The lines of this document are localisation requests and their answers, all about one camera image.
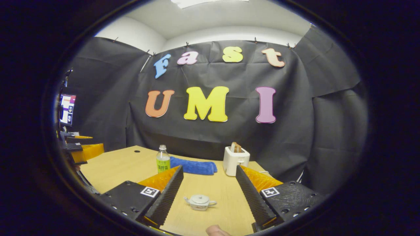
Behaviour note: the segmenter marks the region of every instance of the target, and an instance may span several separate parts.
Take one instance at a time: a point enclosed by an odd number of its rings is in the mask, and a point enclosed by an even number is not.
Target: teapot handle
[[[214,206],[214,205],[216,205],[217,204],[217,202],[216,201],[210,201],[209,202],[209,207],[212,207],[212,206]]]

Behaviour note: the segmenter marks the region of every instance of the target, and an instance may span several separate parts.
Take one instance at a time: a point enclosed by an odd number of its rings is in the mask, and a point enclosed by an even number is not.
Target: ceiling light
[[[239,1],[239,2],[249,2],[249,0],[171,0],[171,2],[176,3],[179,8],[187,8],[193,5],[201,3],[210,3],[210,2],[219,2],[219,1]]]

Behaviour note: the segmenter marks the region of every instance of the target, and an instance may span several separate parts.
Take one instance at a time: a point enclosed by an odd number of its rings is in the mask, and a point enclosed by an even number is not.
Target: teapot lid
[[[195,203],[203,204],[209,201],[209,197],[207,197],[206,195],[201,195],[201,194],[192,195],[191,200]]]

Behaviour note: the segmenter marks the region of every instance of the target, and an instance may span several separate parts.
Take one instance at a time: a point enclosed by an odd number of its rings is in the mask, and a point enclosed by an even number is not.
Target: colorful foam letter
[[[226,47],[223,49],[223,61],[225,62],[240,62],[244,56],[241,54],[240,47]]]
[[[255,89],[260,94],[260,114],[255,118],[258,123],[274,123],[273,95],[276,90],[271,87],[258,87]]]
[[[155,79],[159,78],[159,76],[163,75],[166,72],[165,67],[168,66],[168,59],[171,57],[170,54],[166,54],[162,59],[158,60],[154,66],[156,67],[156,76]]]
[[[204,120],[211,108],[210,115],[208,116],[209,121],[225,122],[228,120],[225,114],[225,100],[226,94],[229,92],[228,87],[215,87],[207,99],[204,97],[200,87],[187,88],[186,92],[189,94],[189,98],[184,119],[196,120],[197,114],[195,114],[195,108],[197,108],[200,119]]]
[[[179,65],[187,64],[192,65],[197,62],[198,52],[186,52],[182,54],[182,57],[178,59]]]
[[[169,106],[169,100],[171,99],[171,95],[174,94],[175,91],[173,90],[165,90],[163,91],[163,101],[162,101],[162,106],[160,107],[159,110],[155,109],[155,102],[156,102],[156,98],[158,97],[158,95],[160,94],[159,91],[150,91],[148,93],[149,98],[147,99],[147,103],[146,103],[146,114],[150,117],[161,117],[163,116],[166,111],[168,110],[168,106]]]
[[[283,67],[285,63],[278,60],[278,56],[281,56],[281,53],[274,51],[273,48],[268,48],[261,51],[267,56],[268,63],[272,66]]]

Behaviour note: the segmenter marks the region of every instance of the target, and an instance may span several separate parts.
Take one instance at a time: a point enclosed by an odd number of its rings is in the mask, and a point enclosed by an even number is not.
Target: white wall
[[[187,34],[174,37],[166,41],[161,51],[166,51],[172,48],[185,46],[189,44],[209,42],[209,41],[221,41],[221,40],[254,40],[260,42],[271,42],[280,45],[294,46],[297,44],[302,36],[297,34],[262,27],[252,26],[226,26],[216,27],[211,29],[198,30]]]
[[[159,53],[173,48],[209,41],[221,40],[254,40],[271,42],[280,45],[294,46],[302,36],[282,30],[253,27],[253,26],[226,26],[193,31],[187,34],[165,39],[147,25],[128,17],[121,17],[102,29],[97,37],[117,39],[117,41],[137,47],[143,51]]]
[[[103,28],[96,37],[117,39],[149,53],[161,52],[166,39],[147,25],[128,17],[121,17]]]

